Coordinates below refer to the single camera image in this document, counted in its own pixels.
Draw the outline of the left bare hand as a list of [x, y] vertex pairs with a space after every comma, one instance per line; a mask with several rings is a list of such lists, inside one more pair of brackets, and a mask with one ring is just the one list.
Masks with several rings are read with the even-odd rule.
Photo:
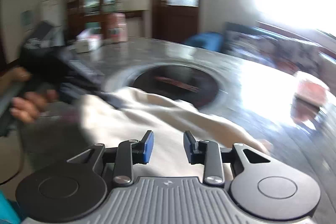
[[[28, 71], [21, 67], [14, 67], [1, 76], [1, 94], [14, 82], [26, 82], [31, 78]], [[58, 94], [49, 89], [44, 94], [26, 92], [21, 97], [12, 99], [13, 107], [10, 113], [23, 123], [33, 123], [44, 112], [49, 103], [55, 102]]]

